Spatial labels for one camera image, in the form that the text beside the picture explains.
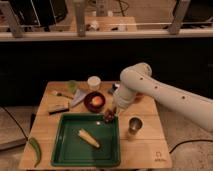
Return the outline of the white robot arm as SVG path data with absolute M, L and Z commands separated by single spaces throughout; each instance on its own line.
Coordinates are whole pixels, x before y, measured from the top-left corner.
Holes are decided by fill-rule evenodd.
M 120 73 L 120 86 L 113 94 L 117 107 L 127 109 L 137 93 L 154 98 L 176 110 L 208 132 L 213 132 L 213 100 L 159 82 L 151 77 L 147 63 L 127 67 Z

